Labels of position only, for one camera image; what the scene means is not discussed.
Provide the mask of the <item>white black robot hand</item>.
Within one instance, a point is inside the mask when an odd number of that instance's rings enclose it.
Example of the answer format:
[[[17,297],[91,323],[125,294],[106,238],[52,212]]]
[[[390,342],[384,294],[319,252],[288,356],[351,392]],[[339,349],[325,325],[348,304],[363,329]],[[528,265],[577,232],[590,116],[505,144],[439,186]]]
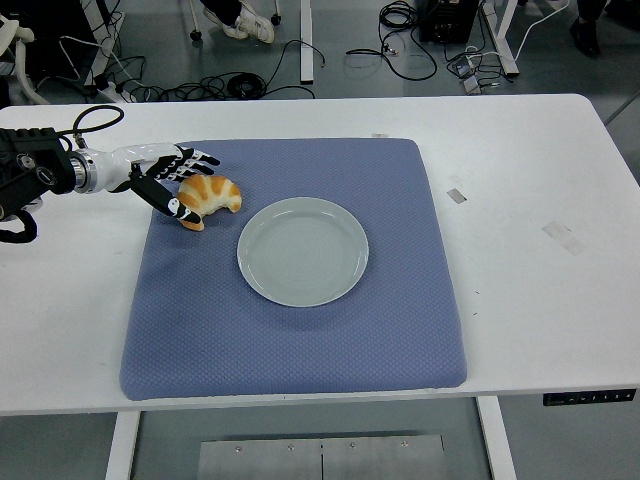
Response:
[[[166,216],[192,223],[200,216],[177,199],[161,182],[182,182],[195,174],[210,175],[216,158],[171,143],[135,145],[92,154],[90,192],[131,190]]]

